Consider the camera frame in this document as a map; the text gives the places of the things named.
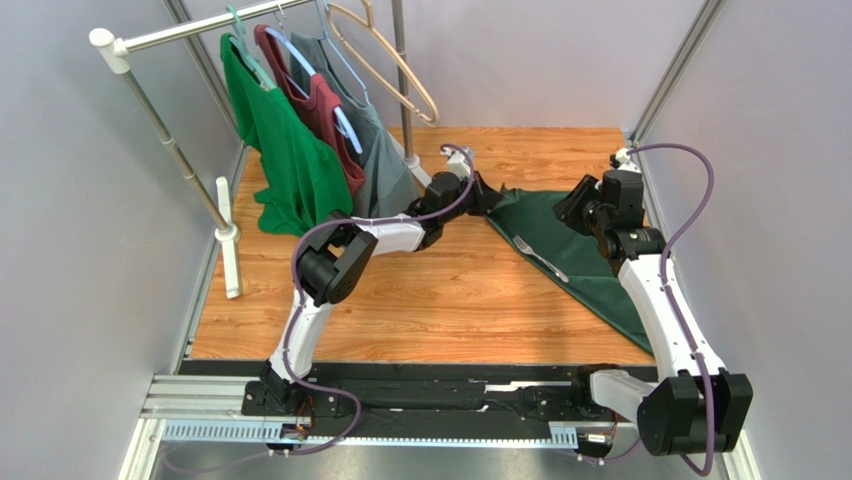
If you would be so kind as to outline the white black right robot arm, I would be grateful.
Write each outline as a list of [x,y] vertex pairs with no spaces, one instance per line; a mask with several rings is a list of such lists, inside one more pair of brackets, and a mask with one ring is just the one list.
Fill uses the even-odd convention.
[[654,456],[714,454],[735,449],[753,400],[743,373],[732,373],[692,315],[673,271],[669,245],[645,225],[640,173],[610,170],[584,176],[553,212],[596,240],[632,301],[655,357],[657,378],[643,381],[613,364],[582,368],[581,398],[634,422]]

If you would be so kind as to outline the silver metal fork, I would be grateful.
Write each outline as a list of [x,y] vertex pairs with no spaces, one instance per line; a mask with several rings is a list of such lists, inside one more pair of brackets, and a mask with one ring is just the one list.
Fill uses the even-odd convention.
[[512,244],[524,255],[530,256],[533,259],[540,261],[544,266],[546,266],[560,281],[563,283],[569,283],[569,277],[556,265],[552,262],[544,258],[542,255],[538,254],[523,238],[518,235],[515,235],[512,238]]

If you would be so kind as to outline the dark green cloth napkin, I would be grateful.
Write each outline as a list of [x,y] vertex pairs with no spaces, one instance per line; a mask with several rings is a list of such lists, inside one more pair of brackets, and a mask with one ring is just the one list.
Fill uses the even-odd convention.
[[503,200],[486,220],[511,247],[521,238],[540,260],[526,260],[542,271],[600,319],[647,353],[652,352],[636,307],[605,259],[597,241],[578,234],[560,222],[553,206],[568,190],[500,189]]

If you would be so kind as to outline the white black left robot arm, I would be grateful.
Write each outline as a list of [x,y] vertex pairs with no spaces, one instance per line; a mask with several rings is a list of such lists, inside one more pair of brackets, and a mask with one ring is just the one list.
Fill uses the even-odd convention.
[[309,230],[291,258],[293,304],[281,340],[260,374],[265,391],[284,405],[300,398],[330,314],[353,293],[372,258],[425,250],[450,221],[484,216],[502,200],[503,194],[477,171],[466,177],[440,172],[398,215],[365,219],[334,211]]

